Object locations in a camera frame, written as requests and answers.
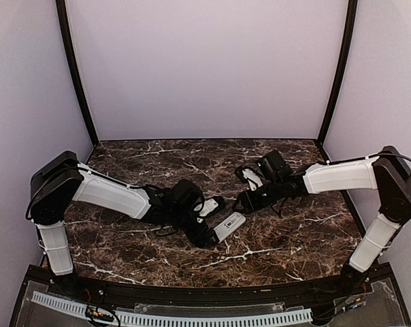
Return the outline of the white remote control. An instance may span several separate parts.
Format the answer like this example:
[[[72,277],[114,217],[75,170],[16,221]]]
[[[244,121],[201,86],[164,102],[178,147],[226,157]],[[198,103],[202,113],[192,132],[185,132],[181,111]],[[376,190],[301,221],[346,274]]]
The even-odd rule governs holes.
[[[245,216],[239,212],[234,212],[229,215],[224,221],[214,228],[218,243],[222,243],[228,236],[240,228],[245,221]]]

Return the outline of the white battery cover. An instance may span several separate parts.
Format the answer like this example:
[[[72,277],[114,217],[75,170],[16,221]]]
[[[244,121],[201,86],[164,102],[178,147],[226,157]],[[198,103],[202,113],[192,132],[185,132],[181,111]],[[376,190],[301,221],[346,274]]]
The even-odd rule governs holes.
[[[230,220],[228,220],[228,221],[225,222],[225,227],[228,228],[228,229],[230,229],[230,228],[232,228],[234,225],[237,225],[239,222],[240,222],[240,219],[239,219],[239,218],[230,219]]]

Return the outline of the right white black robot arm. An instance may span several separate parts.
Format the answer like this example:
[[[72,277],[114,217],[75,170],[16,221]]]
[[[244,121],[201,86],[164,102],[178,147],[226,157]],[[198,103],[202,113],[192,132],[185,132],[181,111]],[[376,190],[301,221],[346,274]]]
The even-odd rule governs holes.
[[[232,209],[244,215],[270,207],[282,199],[313,196],[329,191],[377,191],[380,207],[365,236],[348,259],[348,267],[335,281],[343,296],[353,293],[379,255],[386,251],[403,226],[411,220],[411,158],[394,146],[364,157],[326,161],[296,170],[273,150],[256,161],[257,167],[235,170],[248,184],[239,193]]]

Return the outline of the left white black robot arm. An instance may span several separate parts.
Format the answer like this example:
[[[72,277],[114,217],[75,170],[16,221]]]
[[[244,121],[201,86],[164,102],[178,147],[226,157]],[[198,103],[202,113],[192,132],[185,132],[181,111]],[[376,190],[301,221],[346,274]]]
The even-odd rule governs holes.
[[[171,188],[134,186],[105,176],[65,151],[31,178],[31,199],[25,217],[39,232],[56,284],[69,297],[84,291],[74,266],[64,226],[70,202],[86,202],[154,225],[170,225],[184,232],[196,247],[218,243],[206,222],[223,206],[220,197],[205,199],[193,182],[182,179]]]

